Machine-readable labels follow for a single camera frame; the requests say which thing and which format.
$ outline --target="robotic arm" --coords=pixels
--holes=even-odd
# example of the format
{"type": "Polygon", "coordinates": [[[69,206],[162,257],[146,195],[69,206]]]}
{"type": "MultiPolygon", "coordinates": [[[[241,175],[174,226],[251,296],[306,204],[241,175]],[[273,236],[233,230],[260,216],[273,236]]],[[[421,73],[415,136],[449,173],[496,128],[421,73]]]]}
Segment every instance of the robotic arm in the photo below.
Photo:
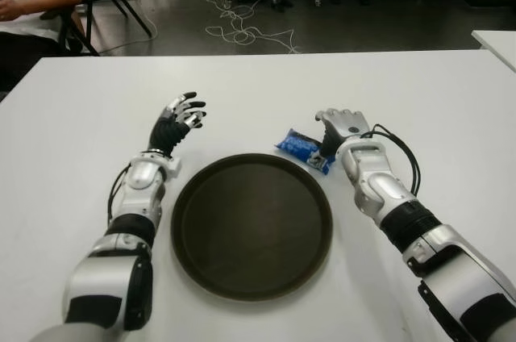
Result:
{"type": "Polygon", "coordinates": [[[516,341],[516,289],[450,225],[442,224],[393,174],[384,146],[360,112],[320,111],[319,159],[336,153],[355,186],[355,203],[422,281],[419,294],[457,342],[516,341]]]}
{"type": "MultiPolygon", "coordinates": [[[[108,341],[142,328],[152,311],[152,245],[161,218],[164,184],[180,162],[173,148],[192,128],[201,127],[204,102],[183,94],[165,107],[152,129],[148,150],[135,156],[116,189],[121,203],[106,234],[76,267],[64,293],[64,325],[46,330],[34,342],[108,341]]],[[[108,211],[114,193],[108,202],[108,211]]]]}

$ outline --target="gray floor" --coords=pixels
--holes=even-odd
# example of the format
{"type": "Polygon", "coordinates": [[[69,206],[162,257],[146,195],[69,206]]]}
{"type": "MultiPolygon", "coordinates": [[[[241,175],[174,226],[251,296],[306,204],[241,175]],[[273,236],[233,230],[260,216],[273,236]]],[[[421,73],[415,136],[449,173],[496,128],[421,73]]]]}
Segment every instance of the gray floor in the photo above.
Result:
{"type": "MultiPolygon", "coordinates": [[[[223,0],[215,0],[222,5],[223,0]]],[[[299,52],[376,52],[431,49],[471,49],[479,44],[470,36],[474,29],[516,30],[516,14],[510,8],[472,8],[463,0],[372,0],[359,6],[356,0],[340,5],[314,0],[293,0],[284,14],[272,12],[268,2],[244,26],[263,33],[294,29],[293,45],[299,52]]],[[[178,56],[272,54],[289,50],[279,43],[257,40],[248,46],[229,44],[206,34],[209,26],[231,31],[230,20],[205,0],[132,0],[133,7],[154,22],[158,36],[148,42],[118,48],[111,56],[178,56]]],[[[104,51],[146,35],[133,19],[125,19],[111,2],[94,9],[92,43],[104,51]]],[[[280,40],[289,43],[288,35],[280,40]]]]}

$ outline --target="white table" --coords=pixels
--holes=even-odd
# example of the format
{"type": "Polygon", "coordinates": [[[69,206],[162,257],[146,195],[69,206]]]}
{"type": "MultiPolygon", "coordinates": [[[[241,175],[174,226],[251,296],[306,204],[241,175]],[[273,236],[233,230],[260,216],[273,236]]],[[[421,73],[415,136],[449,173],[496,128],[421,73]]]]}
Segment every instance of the white table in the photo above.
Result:
{"type": "MultiPolygon", "coordinates": [[[[42,60],[0,105],[1,341],[60,322],[66,279],[105,231],[114,176],[146,147],[164,104],[190,90],[208,117],[175,151],[183,168],[153,250],[152,318],[128,341],[448,341],[337,167],[310,170],[334,235],[327,263],[297,292],[230,302],[177,263],[169,225],[185,183],[224,156],[277,154],[290,127],[321,138],[314,113],[329,106],[362,110],[404,139],[422,168],[421,201],[516,282],[516,85],[488,51],[42,60]]],[[[408,161],[386,145],[409,183],[408,161]]]]}
{"type": "Polygon", "coordinates": [[[473,30],[472,36],[516,72],[516,31],[473,30]]]}

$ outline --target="round tray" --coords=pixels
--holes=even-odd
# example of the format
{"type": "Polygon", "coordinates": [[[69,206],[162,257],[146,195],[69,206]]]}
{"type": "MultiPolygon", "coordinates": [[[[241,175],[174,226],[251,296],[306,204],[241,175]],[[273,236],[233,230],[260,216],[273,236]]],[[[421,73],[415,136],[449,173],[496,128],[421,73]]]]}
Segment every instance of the round tray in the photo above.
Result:
{"type": "Polygon", "coordinates": [[[277,298],[302,286],[331,243],[331,209],[318,183],[277,156],[230,156],[182,190],[172,242],[200,286],[236,300],[277,298]]]}

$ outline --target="person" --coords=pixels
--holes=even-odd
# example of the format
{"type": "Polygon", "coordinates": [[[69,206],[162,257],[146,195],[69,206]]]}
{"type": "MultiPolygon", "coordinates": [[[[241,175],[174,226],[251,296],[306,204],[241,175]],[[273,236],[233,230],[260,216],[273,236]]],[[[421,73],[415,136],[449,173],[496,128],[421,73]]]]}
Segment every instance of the person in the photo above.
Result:
{"type": "Polygon", "coordinates": [[[0,0],[0,93],[11,91],[41,57],[61,54],[60,19],[42,20],[40,13],[80,2],[0,0]]]}

